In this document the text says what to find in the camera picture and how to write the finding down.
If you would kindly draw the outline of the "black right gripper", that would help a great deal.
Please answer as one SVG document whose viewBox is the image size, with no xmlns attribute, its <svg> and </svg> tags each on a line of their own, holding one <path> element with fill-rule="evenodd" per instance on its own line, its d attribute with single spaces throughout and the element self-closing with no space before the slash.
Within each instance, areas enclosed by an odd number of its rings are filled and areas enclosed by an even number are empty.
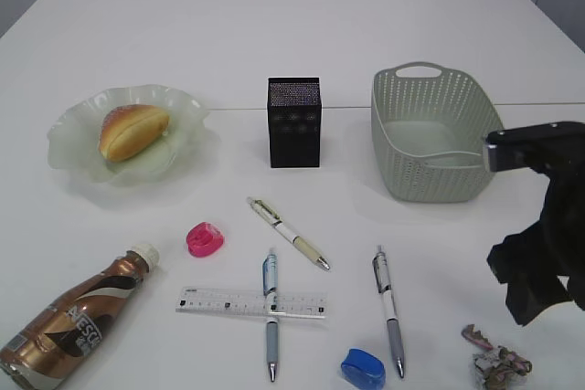
<svg viewBox="0 0 585 390">
<path fill-rule="evenodd" d="M 584 307 L 584 163 L 533 157 L 529 167 L 549 179 L 539 219 L 506 236 L 487 257 L 521 326 L 560 303 Z"/>
</svg>

